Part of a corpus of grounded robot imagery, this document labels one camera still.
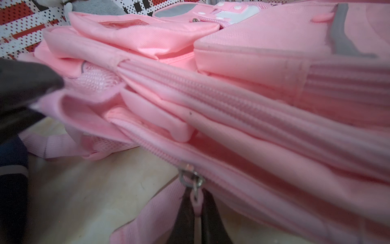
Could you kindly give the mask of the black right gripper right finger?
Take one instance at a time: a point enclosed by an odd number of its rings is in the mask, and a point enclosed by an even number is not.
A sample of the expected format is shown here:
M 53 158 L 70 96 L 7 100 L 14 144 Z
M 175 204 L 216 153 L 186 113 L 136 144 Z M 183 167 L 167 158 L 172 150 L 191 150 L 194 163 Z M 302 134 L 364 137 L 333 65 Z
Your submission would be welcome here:
M 224 227 L 212 194 L 207 190 L 203 190 L 203 196 L 204 201 L 201 215 L 201 243 L 233 244 Z

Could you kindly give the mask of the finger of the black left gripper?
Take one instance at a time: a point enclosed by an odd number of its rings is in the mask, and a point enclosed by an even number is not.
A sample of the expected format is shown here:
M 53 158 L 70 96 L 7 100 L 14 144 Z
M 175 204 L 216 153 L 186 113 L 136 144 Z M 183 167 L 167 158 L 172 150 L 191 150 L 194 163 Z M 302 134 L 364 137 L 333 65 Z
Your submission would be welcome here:
M 1 144 L 14 138 L 45 117 L 44 114 L 27 107 L 1 112 Z
M 1 59 L 1 114 L 28 107 L 64 85 L 46 65 Z

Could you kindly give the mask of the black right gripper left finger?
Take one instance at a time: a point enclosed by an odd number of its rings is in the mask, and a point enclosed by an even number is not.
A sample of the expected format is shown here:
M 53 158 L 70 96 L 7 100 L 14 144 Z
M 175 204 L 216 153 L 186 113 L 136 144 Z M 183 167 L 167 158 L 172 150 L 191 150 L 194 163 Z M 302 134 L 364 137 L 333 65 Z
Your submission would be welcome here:
M 195 214 L 191 202 L 192 188 L 186 188 L 166 244 L 194 244 Z

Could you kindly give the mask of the pink school backpack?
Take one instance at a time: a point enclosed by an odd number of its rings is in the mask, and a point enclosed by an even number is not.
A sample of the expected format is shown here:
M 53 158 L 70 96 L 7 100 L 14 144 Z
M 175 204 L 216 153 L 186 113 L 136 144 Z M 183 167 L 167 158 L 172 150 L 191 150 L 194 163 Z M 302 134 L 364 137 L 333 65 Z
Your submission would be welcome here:
M 210 195 L 321 244 L 390 241 L 390 3 L 179 3 L 73 12 L 20 61 L 66 86 L 37 107 L 66 126 L 24 132 L 43 158 L 141 146 L 180 177 L 113 244 L 151 244 Z

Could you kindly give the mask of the navy blue backpack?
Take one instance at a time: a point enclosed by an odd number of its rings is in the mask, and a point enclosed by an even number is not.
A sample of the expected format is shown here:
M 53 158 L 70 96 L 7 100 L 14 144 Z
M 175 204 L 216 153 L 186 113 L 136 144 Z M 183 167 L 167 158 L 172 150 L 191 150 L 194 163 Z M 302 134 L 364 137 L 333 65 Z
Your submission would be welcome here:
M 1 144 L 1 243 L 21 244 L 27 216 L 28 152 L 19 137 Z

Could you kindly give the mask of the grey white husky plush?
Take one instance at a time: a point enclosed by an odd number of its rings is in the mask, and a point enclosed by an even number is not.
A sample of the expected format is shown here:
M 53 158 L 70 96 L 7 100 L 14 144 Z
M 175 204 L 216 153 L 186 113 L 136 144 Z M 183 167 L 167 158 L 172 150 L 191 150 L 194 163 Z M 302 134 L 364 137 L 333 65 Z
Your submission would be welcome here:
M 70 12 L 94 15 L 125 15 L 126 12 L 111 0 L 37 0 L 44 7 L 62 7 L 68 24 Z

